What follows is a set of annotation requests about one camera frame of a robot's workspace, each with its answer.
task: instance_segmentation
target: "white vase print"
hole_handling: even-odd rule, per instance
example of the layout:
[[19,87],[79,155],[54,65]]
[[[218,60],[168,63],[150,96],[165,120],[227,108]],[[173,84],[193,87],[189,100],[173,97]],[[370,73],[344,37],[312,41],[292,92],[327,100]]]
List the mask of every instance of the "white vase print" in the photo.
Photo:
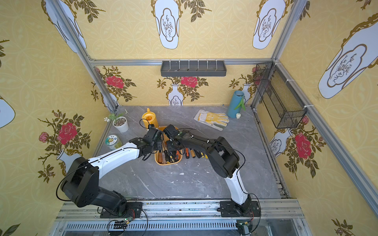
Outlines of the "white vase print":
[[161,44],[168,49],[178,45],[179,7],[174,0],[157,0],[154,6]]
[[319,91],[331,98],[359,76],[378,57],[378,24],[359,29],[343,44],[319,81]]
[[0,128],[11,123],[14,117],[13,108],[0,96]]
[[243,84],[243,89],[242,89],[242,92],[244,93],[244,105],[247,104],[247,102],[249,101],[249,97],[251,96],[251,94],[248,92],[248,88],[250,87],[251,85],[250,84]]
[[73,154],[72,156],[69,156],[67,153],[64,152],[64,150],[62,150],[59,154],[59,156],[56,158],[57,160],[61,160],[64,162],[65,166],[66,166],[66,173],[68,173],[73,161],[77,158],[81,157],[80,154],[78,153],[75,153]]
[[274,157],[278,157],[286,149],[286,140],[293,134],[290,129],[286,129],[284,133],[278,132],[270,141],[270,149]]
[[264,49],[268,46],[285,10],[284,0],[267,0],[263,4],[253,34],[252,44],[254,48]]
[[184,96],[177,90],[179,85],[172,85],[172,92],[168,94],[168,101],[170,106],[184,105]]
[[[60,22],[60,20],[58,20],[58,17],[55,14],[55,11],[53,10],[53,6],[52,6],[50,1],[51,0],[46,0],[46,12],[47,12],[51,22],[55,25],[56,29],[58,30],[58,32],[60,33],[60,35],[62,36],[64,41],[67,43],[67,45],[71,48],[71,50],[77,53],[79,50],[77,49],[77,47],[72,42],[72,39],[68,38],[68,33],[62,27],[62,23]],[[73,25],[74,29],[76,30],[76,34],[80,39],[81,45],[83,45],[84,48],[87,48],[85,41],[84,41],[84,38],[83,38],[83,35],[81,34],[79,25],[77,24],[76,19],[71,12],[71,9],[64,2],[62,2],[62,1],[58,1],[58,2],[61,4],[62,8],[64,9],[65,14],[70,19],[71,25]]]
[[[112,93],[109,93],[109,94],[110,94],[110,97],[112,98],[113,102],[114,102],[117,106],[119,106],[119,103],[118,103],[118,99],[117,99],[117,97],[114,96],[114,94],[112,94]],[[102,96],[102,97],[104,98],[104,105],[105,105],[105,107],[106,107],[110,112],[112,112],[112,111],[110,110],[110,104],[109,104],[108,99],[106,99],[105,96]]]

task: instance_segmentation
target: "gray marble tabletop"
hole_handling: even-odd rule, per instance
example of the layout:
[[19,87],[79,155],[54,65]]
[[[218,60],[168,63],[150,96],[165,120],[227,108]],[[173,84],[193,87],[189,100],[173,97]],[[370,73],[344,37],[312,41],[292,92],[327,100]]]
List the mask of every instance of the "gray marble tabletop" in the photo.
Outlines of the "gray marble tabletop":
[[[265,149],[253,119],[252,110],[242,111],[240,119],[230,119],[223,131],[204,125],[193,118],[198,110],[226,113],[226,106],[150,106],[155,112],[160,126],[172,124],[178,128],[194,128],[192,133],[216,139],[224,137],[229,144],[246,157],[246,163],[240,169],[244,186],[249,193],[259,198],[280,198],[273,171],[266,156]],[[138,123],[147,111],[147,106],[123,106],[127,110],[129,130],[120,133],[111,127],[108,135],[115,134],[127,143],[135,137],[143,137],[145,128]],[[100,154],[109,152],[102,146]],[[125,197],[145,199],[164,198],[212,198],[227,199],[231,197],[225,180],[217,175],[206,158],[183,158],[179,163],[168,166],[158,165],[153,155],[146,161],[141,158],[129,161],[112,170],[100,179],[99,185],[115,190]]]

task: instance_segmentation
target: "white glove with yellow dots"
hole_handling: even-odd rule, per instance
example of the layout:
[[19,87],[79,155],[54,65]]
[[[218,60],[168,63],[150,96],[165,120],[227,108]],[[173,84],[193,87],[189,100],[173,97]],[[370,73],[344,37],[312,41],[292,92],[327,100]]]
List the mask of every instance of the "white glove with yellow dots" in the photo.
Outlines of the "white glove with yellow dots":
[[199,121],[205,121],[206,123],[213,125],[218,124],[221,126],[227,126],[227,123],[230,122],[228,116],[225,113],[200,113],[198,117]]

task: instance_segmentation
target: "small potted plant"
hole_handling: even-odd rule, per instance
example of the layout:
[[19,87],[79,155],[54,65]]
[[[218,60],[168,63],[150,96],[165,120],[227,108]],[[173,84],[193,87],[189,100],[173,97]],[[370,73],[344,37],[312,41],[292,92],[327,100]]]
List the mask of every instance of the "small potted plant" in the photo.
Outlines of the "small potted plant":
[[104,118],[104,121],[109,122],[112,120],[113,126],[116,127],[121,133],[126,132],[129,129],[126,117],[122,116],[124,113],[118,115],[111,113],[108,117]]

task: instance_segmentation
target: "yellow wallpaper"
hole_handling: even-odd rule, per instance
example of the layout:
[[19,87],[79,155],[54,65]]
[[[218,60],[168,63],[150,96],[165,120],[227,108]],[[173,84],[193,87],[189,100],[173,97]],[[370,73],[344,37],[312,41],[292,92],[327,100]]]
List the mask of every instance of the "yellow wallpaper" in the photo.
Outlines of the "yellow wallpaper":
[[[1,1],[0,28],[0,40],[9,40],[0,43],[0,52],[5,54],[0,54],[0,102],[6,101],[15,111],[10,123],[0,125],[0,229],[5,232],[20,224],[12,235],[44,236],[62,206],[55,188],[63,178],[66,154],[75,155],[77,150],[92,157],[107,110],[92,103],[88,72],[47,20],[40,1]],[[10,114],[3,105],[0,123]],[[65,114],[64,120],[54,122],[57,117],[52,110],[59,117]],[[46,118],[55,125],[38,120]],[[69,119],[75,120],[72,126]],[[75,132],[78,142],[70,147]],[[90,139],[80,145],[89,132]],[[59,147],[66,142],[67,148]],[[59,160],[57,153],[62,154]]]
[[[329,99],[325,99],[319,92],[318,84],[324,71],[339,52],[343,39],[348,39],[353,28],[361,22],[369,21],[369,17],[373,16],[370,21],[375,19],[376,22],[377,9],[377,1],[371,1],[368,5],[366,2],[364,4],[354,0],[328,1],[326,4],[311,1],[311,18],[297,23],[280,59],[376,187],[378,66],[366,68],[349,85],[344,85],[339,93]],[[368,47],[376,47],[377,26],[378,24],[374,24],[368,28],[373,30],[369,34],[360,39],[352,37],[347,43],[355,40],[355,44],[363,43]],[[366,55],[376,58],[377,51],[377,48],[370,48]],[[368,65],[373,61],[373,65],[375,60],[365,63]]]
[[[88,14],[80,7],[75,9],[75,3],[80,1],[65,1],[73,2],[72,8],[87,51],[94,59],[270,58],[288,18],[288,14],[284,15],[277,31],[274,25],[266,27],[269,34],[273,30],[274,35],[267,47],[256,49],[253,47],[256,12],[266,0],[181,0],[182,13],[177,13],[181,15],[178,46],[167,49],[160,41],[163,33],[159,37],[150,0],[93,0],[96,7],[84,7]],[[156,15],[163,2],[168,7],[175,4],[173,0],[153,0]],[[188,2],[193,2],[194,7],[185,9]],[[289,0],[269,0],[266,5],[272,2],[276,2],[274,7],[281,8],[277,15],[282,15],[285,6],[290,3]],[[191,22],[196,12],[200,17]],[[280,17],[273,18],[278,22]]]
[[[324,143],[324,141],[319,134],[317,134],[316,140],[315,134],[317,130],[313,130],[313,124],[307,116],[297,128],[299,133],[304,133],[307,136],[304,139],[303,137],[300,138],[300,135],[285,136],[282,134],[282,132],[287,133],[287,130],[280,130],[281,132],[276,130],[263,104],[257,106],[257,114],[268,140],[271,140],[272,143],[279,137],[279,134],[283,135],[284,138],[291,139],[288,140],[290,144],[287,145],[288,148],[286,148],[285,153],[279,154],[276,160],[291,197],[297,198],[299,201],[312,234],[314,236],[335,235],[337,230],[339,233],[342,232],[343,235],[347,235],[346,233],[355,236],[376,235],[378,219],[327,144],[319,145],[319,140],[320,143]],[[314,137],[316,140],[316,145],[311,146],[318,146],[321,151],[315,147],[314,152],[312,148],[306,147],[306,140],[308,140],[309,136]],[[294,168],[294,173],[289,171],[286,166],[293,165],[293,163],[289,162],[289,150],[293,150],[292,153],[297,153],[294,158],[297,166]],[[316,161],[318,168],[315,168],[316,174],[314,177],[312,177],[311,168],[306,167],[308,160]],[[336,223],[336,220],[338,220],[340,225],[346,220],[347,225],[352,225],[352,227],[336,226],[332,220]]]
[[168,93],[173,90],[171,84],[178,81],[181,85],[178,86],[178,91],[181,90],[184,97],[183,105],[195,106],[228,105],[233,92],[238,89],[244,89],[249,99],[245,102],[250,104],[256,93],[256,86],[251,82],[254,67],[255,65],[228,65],[227,75],[224,77],[171,79],[161,76],[160,66],[113,66],[114,69],[111,66],[103,66],[98,67],[98,71],[120,105],[167,106]]

